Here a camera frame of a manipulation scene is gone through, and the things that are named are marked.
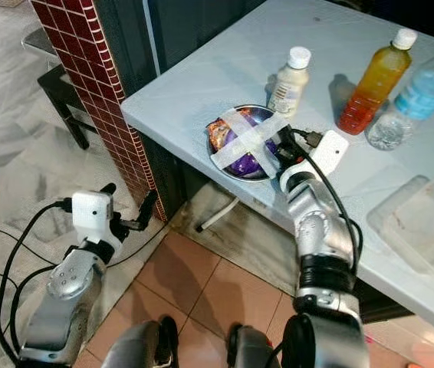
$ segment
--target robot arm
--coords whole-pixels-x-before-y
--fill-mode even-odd
[[[328,134],[330,139],[324,142]],[[334,132],[326,136],[311,156],[328,173],[338,164],[347,143]],[[368,368],[359,303],[351,294],[357,245],[330,191],[316,175],[309,163],[302,162],[290,165],[281,176],[300,266],[294,299],[298,314],[284,330],[282,366]]]
[[[50,274],[40,306],[29,320],[19,352],[20,367],[74,365],[87,329],[87,319],[98,298],[107,264],[121,253],[130,229],[147,227],[155,191],[144,200],[136,221],[113,212],[114,185],[101,192],[76,192],[72,215],[80,245],[73,247]]]

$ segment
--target floor tile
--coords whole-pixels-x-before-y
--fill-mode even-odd
[[[278,302],[277,310],[275,311],[270,326],[266,331],[266,336],[273,343],[274,347],[282,341],[285,324],[287,324],[288,319],[294,314],[295,310],[292,307],[292,298],[289,295],[282,293],[280,302]]]
[[[199,297],[191,317],[220,337],[239,322],[266,331],[281,292],[222,259]]]
[[[186,321],[182,311],[137,281],[129,286],[115,308],[132,325],[145,320],[160,320],[162,316],[169,315],[175,320],[178,330],[181,330]]]
[[[370,354],[370,368],[406,368],[410,363],[405,357],[386,349],[375,341],[368,343]]]
[[[87,349],[79,355],[74,368],[101,368],[101,362]]]
[[[117,341],[117,338],[130,326],[130,320],[123,316],[116,308],[113,309],[89,341],[87,349],[97,359],[103,361],[111,346]]]
[[[179,335],[179,366],[184,368],[227,367],[225,341],[188,319]]]
[[[137,280],[188,314],[219,259],[201,245],[170,232]]]

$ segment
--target water bottle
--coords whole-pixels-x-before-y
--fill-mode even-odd
[[[423,64],[394,100],[369,126],[367,140],[379,150],[394,150],[413,134],[416,122],[434,112],[434,58]]]

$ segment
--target orange juice bottle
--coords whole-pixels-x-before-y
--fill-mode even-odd
[[[416,36],[417,33],[411,29],[401,28],[389,46],[374,54],[340,117],[340,129],[357,135],[369,125],[376,111],[411,64],[408,50],[413,46]]]

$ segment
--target black joint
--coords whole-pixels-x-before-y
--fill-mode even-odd
[[[115,190],[117,190],[117,186],[114,182],[111,182],[110,184],[106,184],[103,188],[101,188],[100,192],[113,195]]]
[[[324,255],[301,257],[300,288],[319,287],[350,293],[354,285],[355,275],[345,260]]]
[[[110,263],[110,260],[113,257],[113,253],[115,252],[113,247],[103,240],[101,240],[97,244],[88,241],[87,245],[82,249],[83,251],[90,251],[91,253],[97,255],[106,265]]]
[[[306,314],[292,316],[284,329],[281,366],[314,367],[316,343],[311,320]]]
[[[312,172],[297,172],[287,180],[287,191],[291,192],[293,188],[309,179],[316,179]]]

